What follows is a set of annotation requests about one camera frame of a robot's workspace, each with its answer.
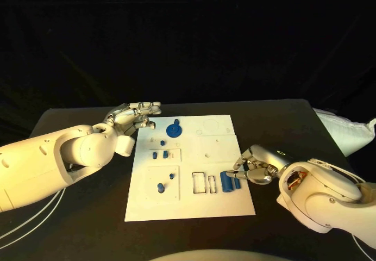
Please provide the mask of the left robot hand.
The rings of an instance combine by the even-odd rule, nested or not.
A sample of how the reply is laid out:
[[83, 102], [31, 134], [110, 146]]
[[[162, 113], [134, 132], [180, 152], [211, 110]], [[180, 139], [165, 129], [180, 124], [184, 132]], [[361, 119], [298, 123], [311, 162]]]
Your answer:
[[123, 103], [108, 112], [103, 123], [113, 128], [118, 136], [131, 136], [139, 128], [155, 129], [148, 115], [161, 113], [159, 106], [159, 102]]

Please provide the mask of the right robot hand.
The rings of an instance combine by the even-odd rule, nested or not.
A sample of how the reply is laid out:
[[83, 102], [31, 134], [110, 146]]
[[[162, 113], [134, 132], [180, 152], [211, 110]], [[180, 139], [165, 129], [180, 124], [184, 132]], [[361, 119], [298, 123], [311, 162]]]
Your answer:
[[282, 171], [291, 164], [292, 158], [282, 151], [252, 145], [240, 154], [233, 170], [226, 171], [226, 176], [266, 185], [280, 177]]

